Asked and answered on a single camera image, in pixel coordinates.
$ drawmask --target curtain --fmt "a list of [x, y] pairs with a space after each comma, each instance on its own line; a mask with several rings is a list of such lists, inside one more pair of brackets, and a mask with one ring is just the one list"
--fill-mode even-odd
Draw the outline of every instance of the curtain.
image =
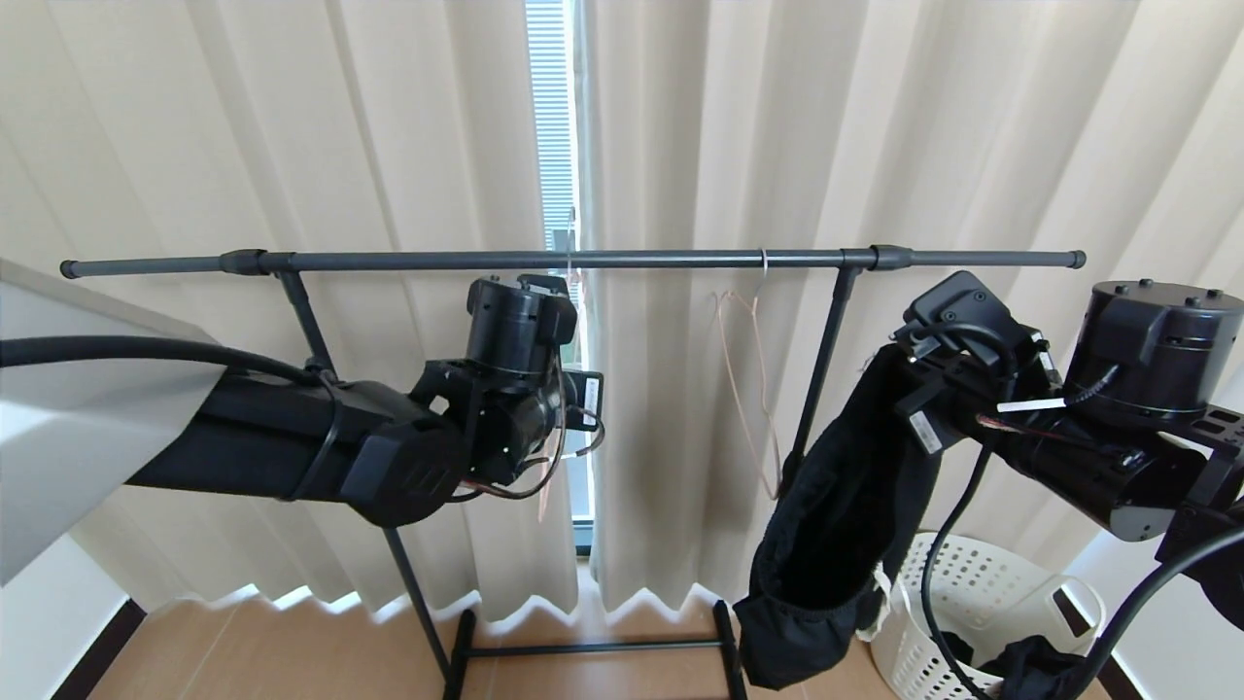
[[[1098, 280], [1244, 292], [1242, 25], [1232, 1], [583, 0], [586, 244], [1084, 249], [1079, 271], [975, 270], [1065, 368]], [[861, 276], [814, 439], [907, 303], [950, 271]], [[741, 438], [712, 295], [750, 297], [759, 281], [756, 270], [588, 276], [597, 368], [613, 379], [593, 548], [610, 608], [641, 588], [674, 606], [693, 583], [745, 589], [773, 505]], [[832, 283], [829, 270], [773, 270], [761, 286], [784, 454]], [[763, 435], [749, 326], [731, 312], [728, 338]], [[947, 455], [924, 527], [947, 516], [973, 456], [969, 445]], [[994, 460], [959, 532], [1059, 571], [1097, 528]]]
[[[51, 274], [63, 257], [542, 242], [521, 2], [4, 2], [0, 126], [2, 254]], [[341, 375], [402, 389], [462, 357], [474, 276], [306, 281]], [[225, 344], [309, 354], [271, 279], [81, 283]], [[564, 477], [536, 510], [478, 500], [403, 528], [430, 602], [573, 608]], [[381, 531], [345, 506], [123, 487], [73, 535], [147, 609], [250, 583], [372, 609], [403, 592]]]

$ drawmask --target dark baseboard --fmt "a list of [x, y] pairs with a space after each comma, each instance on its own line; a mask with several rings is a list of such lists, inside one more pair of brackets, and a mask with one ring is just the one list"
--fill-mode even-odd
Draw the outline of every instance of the dark baseboard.
[[[1054, 603], [1059, 607], [1059, 612], [1062, 613], [1062, 618], [1067, 620], [1067, 625], [1071, 628], [1074, 634], [1081, 634], [1088, 630], [1088, 620], [1080, 614], [1075, 603], [1061, 591], [1054, 593]], [[1101, 681], [1101, 686], [1106, 689], [1106, 694], [1110, 695], [1110, 700], [1144, 700], [1141, 691], [1136, 689], [1136, 684], [1132, 679], [1123, 673], [1123, 668], [1118, 665], [1115, 656], [1111, 656], [1106, 661], [1106, 666], [1101, 669], [1097, 674], [1097, 680]]]
[[65, 678], [65, 683], [52, 695], [52, 700], [85, 700], [100, 679], [112, 665], [112, 661], [121, 654], [121, 650], [133, 637], [134, 630], [142, 624], [147, 613], [133, 601], [126, 601], [116, 615], [108, 620], [100, 637], [95, 638], [91, 648], [82, 654], [73, 670]]

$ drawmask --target basket handle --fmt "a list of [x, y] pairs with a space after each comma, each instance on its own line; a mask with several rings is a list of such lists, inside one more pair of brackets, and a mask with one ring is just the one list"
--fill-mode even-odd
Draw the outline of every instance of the basket handle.
[[1056, 613], [1057, 618], [1060, 620], [1064, 620], [1064, 624], [1066, 624], [1066, 618], [1062, 615], [1062, 612], [1059, 609], [1057, 604], [1054, 601], [1054, 594], [1064, 589], [1066, 589], [1067, 592], [1074, 591], [1076, 598], [1079, 598], [1081, 602], [1085, 603], [1087, 603], [1088, 601], [1081, 597], [1081, 593], [1087, 593], [1088, 598], [1091, 598], [1091, 601], [1097, 604], [1097, 609], [1093, 612], [1097, 619], [1092, 620], [1088, 624], [1087, 630], [1076, 634], [1075, 632], [1071, 630], [1070, 625], [1067, 625], [1067, 632], [1076, 642], [1086, 642], [1093, 639], [1095, 637], [1097, 637], [1097, 633], [1101, 630], [1101, 625], [1105, 622], [1106, 602], [1101, 599], [1101, 596], [1091, 586], [1080, 581], [1076, 577], [1065, 574], [1054, 574], [1050, 578], [1045, 579], [1045, 583], [1036, 587], [1031, 593], [1025, 596], [1018, 603], [1018, 606], [1040, 604], [1042, 607], [1049, 608], [1051, 612]]

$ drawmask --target black clothes rack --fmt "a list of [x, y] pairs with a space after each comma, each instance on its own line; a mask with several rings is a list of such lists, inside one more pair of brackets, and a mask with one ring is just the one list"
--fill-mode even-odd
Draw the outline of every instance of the black clothes rack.
[[[223, 271], [239, 275], [274, 275], [280, 279], [290, 303], [297, 313], [302, 333], [318, 367], [332, 369], [328, 346], [320, 331], [311, 300], [302, 283], [304, 271], [364, 271], [364, 270], [499, 270], [499, 269], [618, 269], [618, 267], [836, 267], [833, 297], [825, 318], [821, 344], [812, 367], [804, 412], [799, 419], [795, 441], [782, 464], [782, 489], [799, 470], [812, 430], [816, 404], [821, 398], [825, 377], [833, 357], [838, 329], [846, 315], [855, 280], [863, 271], [887, 271], [909, 266], [1057, 266], [1080, 267], [1085, 264], [1081, 250], [1065, 252], [1023, 250], [913, 250], [897, 245], [838, 247], [812, 250], [578, 250], [559, 251], [463, 251], [463, 252], [270, 252], [260, 249], [234, 250], [223, 255], [198, 257], [149, 257], [133, 260], [66, 260], [61, 274], [68, 279], [82, 276]], [[503, 647], [480, 649], [471, 647], [475, 614], [464, 610], [458, 619], [458, 634], [450, 653], [445, 653], [437, 635], [428, 604], [419, 589], [411, 560], [398, 532], [384, 530], [384, 540], [402, 582], [428, 638], [428, 645], [444, 676], [444, 700], [462, 698], [471, 659], [488, 656], [530, 656], [546, 654], [582, 654], [605, 652], [718, 648], [725, 670], [730, 700], [745, 700], [746, 685], [739, 665], [738, 649], [729, 609], [724, 601], [713, 606], [717, 635], [703, 639], [662, 642], [620, 642], [605, 644], [557, 644], [536, 647]]]

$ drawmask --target laundry basket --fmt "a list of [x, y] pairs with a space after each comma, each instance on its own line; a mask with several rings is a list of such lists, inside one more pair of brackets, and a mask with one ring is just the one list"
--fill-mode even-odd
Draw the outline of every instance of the laundry basket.
[[[921, 574], [932, 533], [916, 536], [894, 586], [891, 613], [872, 640], [872, 658], [903, 700], [970, 700], [929, 637], [921, 609]], [[1059, 652], [1086, 654], [1101, 630], [1106, 607], [1080, 579], [1051, 574], [1000, 547], [950, 536], [933, 571], [933, 612], [942, 632], [972, 645], [973, 665], [996, 659], [1011, 642], [1044, 635]], [[1090, 608], [1090, 629], [1075, 634], [1054, 601], [1070, 592]], [[996, 695], [1001, 678], [963, 665], [975, 684]]]

